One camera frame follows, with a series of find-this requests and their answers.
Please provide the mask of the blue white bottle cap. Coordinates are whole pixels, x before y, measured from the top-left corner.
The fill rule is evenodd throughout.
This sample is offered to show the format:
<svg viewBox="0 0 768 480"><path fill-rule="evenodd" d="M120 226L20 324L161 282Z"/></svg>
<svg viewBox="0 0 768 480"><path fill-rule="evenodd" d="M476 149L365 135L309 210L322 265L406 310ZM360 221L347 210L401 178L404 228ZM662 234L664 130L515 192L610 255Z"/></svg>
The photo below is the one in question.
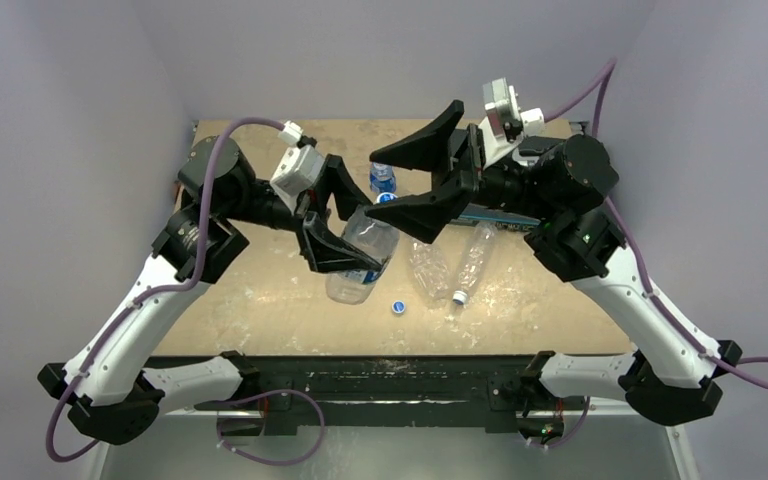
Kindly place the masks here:
<svg viewBox="0 0 768 480"><path fill-rule="evenodd" d="M406 310L405 303L402 302L402 301L395 301L391 305L391 310L396 315L402 315L405 312L405 310Z"/></svg>

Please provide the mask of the blue label Pocari bottle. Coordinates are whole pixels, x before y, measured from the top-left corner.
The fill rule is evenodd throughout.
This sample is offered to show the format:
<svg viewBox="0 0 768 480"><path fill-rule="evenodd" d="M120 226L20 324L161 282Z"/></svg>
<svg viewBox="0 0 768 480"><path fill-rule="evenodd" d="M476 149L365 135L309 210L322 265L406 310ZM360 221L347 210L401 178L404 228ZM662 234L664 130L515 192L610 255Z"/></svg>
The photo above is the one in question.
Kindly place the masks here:
<svg viewBox="0 0 768 480"><path fill-rule="evenodd" d="M369 169L369 184L371 191L376 195L395 193L397 181L394 168L391 165L372 162Z"/></svg>

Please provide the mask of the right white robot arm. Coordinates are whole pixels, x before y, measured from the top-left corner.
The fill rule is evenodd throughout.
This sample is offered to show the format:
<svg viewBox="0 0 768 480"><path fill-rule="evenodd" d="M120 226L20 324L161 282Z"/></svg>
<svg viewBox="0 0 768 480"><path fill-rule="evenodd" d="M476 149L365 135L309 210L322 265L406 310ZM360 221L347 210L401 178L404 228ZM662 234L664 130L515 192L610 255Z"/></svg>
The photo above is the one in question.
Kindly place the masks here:
<svg viewBox="0 0 768 480"><path fill-rule="evenodd" d="M406 138L370 159L427 172L431 188L370 209L371 217L431 243L469 205L535 220L525 242L539 263L596 303L627 335L633 351L614 356L534 356L512 388L525 410L568 397L627 403L644 418L675 426L711 416L723 393L717 378L738 364L733 341L714 339L679 313L638 265L630 236L608 209L618 182L605 146L576 134L553 139L524 165L510 146L491 155L492 135L462 125L453 101Z"/></svg>

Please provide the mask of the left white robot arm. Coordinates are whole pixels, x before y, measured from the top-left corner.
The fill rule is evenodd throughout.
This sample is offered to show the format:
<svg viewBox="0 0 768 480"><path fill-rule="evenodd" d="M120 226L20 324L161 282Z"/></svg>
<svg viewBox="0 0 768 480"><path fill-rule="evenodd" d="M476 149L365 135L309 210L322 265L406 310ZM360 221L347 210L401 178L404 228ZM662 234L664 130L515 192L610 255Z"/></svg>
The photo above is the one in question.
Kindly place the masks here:
<svg viewBox="0 0 768 480"><path fill-rule="evenodd" d="M158 237L134 286L96 337L66 363L49 363L38 379L83 435L128 443L168 412L208 402L244 409L257 399L259 371L228 351L200 363L151 368L148 360L171 327L248 245L237 222L293 233L316 273L373 265L328 229L331 213L349 218L369 204L343 160L322 155L312 138L287 150L308 168L310 184L288 206L257 177L233 140L205 138L179 170L181 206Z"/></svg>

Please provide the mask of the dark network switch box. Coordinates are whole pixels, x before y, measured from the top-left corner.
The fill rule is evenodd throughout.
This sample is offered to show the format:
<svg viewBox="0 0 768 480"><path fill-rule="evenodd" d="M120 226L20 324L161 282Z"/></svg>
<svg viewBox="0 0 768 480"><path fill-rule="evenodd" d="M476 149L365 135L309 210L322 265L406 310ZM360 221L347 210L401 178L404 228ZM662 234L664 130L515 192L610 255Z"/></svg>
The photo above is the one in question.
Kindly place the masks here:
<svg viewBox="0 0 768 480"><path fill-rule="evenodd" d="M479 194L460 217L542 228L585 244L606 236L622 245L625 236L605 206L618 182L606 147L594 137L532 137L485 167Z"/></svg>

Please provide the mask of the clear bottle white cap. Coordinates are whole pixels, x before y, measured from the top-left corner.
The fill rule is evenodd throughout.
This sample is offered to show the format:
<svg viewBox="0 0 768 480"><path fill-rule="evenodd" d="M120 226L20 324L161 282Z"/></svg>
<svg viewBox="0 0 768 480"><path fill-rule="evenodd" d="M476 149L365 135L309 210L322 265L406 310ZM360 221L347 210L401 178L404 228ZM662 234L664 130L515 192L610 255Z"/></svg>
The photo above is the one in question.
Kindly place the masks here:
<svg viewBox="0 0 768 480"><path fill-rule="evenodd" d="M410 241L408 261L418 294L429 307L450 302L452 274L442 249L417 239Z"/></svg>

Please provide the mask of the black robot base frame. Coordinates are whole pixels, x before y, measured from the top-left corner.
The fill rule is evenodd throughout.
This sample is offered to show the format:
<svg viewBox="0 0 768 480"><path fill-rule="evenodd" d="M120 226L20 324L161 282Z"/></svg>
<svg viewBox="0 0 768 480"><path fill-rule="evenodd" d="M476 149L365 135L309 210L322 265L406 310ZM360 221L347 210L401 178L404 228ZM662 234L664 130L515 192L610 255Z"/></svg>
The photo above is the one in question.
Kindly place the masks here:
<svg viewBox="0 0 768 480"><path fill-rule="evenodd" d="M257 369L231 406L205 401L187 412L265 417L268 435L301 426L481 428L547 442L571 430L580 397L551 399L529 378L534 355L250 355Z"/></svg>

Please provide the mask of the clear bottle blue cap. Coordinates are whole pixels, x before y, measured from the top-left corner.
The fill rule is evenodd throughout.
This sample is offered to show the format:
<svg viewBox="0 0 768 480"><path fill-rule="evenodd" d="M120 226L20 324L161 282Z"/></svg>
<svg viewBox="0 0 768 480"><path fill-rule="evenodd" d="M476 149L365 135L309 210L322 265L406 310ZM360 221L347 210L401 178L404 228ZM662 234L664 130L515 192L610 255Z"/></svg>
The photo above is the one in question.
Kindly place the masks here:
<svg viewBox="0 0 768 480"><path fill-rule="evenodd" d="M479 222L467 241L453 280L452 301L466 305L474 295L495 247L498 228L494 222Z"/></svg>

